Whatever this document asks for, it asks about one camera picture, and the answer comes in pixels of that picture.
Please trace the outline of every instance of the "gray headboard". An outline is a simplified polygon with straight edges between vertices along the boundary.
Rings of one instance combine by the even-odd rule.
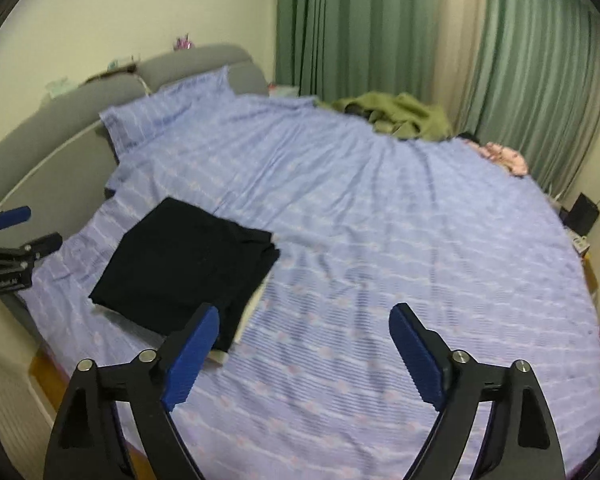
[[[229,66],[237,94],[267,94],[267,83],[241,47],[209,45],[170,52],[138,64],[136,74],[86,83],[53,99],[0,142],[0,209],[28,205],[29,222],[0,232],[0,246],[18,247],[58,231],[79,231],[105,199],[116,167],[99,112],[143,97],[183,78]],[[40,340],[22,302],[3,297],[16,318]]]

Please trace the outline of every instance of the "bed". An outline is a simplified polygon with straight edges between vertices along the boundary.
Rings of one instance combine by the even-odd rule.
[[[68,238],[30,291],[6,298],[18,318],[67,374],[84,357],[110,365],[159,345],[87,296],[123,233],[175,196],[273,232],[282,252],[240,344],[173,413],[207,478],[401,478],[436,417],[388,333],[401,301],[452,348],[531,362],[573,472],[600,433],[599,329],[536,184],[459,140],[398,142],[266,93],[243,49],[199,47],[90,82],[7,136],[0,204],[27,203],[33,218],[0,244]],[[121,423],[141,448],[124,407]]]

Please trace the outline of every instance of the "black speaker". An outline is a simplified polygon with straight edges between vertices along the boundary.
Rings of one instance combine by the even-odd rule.
[[[586,236],[591,231],[599,214],[598,206],[588,196],[580,193],[571,211],[567,213],[564,224],[580,236]]]

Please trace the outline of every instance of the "blue gripper pad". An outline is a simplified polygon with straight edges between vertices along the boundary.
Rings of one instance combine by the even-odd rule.
[[[6,229],[17,224],[22,224],[31,218],[31,209],[27,206],[10,209],[0,213],[0,229]]]
[[[420,397],[440,411],[446,398],[442,371],[399,304],[389,314],[389,333]]]
[[[187,400],[202,364],[218,338],[219,330],[218,310],[212,306],[191,333],[167,372],[162,404],[168,412],[171,413],[176,404]]]

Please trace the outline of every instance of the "green curtain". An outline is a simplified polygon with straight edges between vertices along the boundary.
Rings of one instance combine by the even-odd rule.
[[[581,0],[488,0],[466,123],[519,150],[553,194],[600,120],[600,19]]]
[[[276,81],[326,101],[430,99],[437,0],[278,0]]]

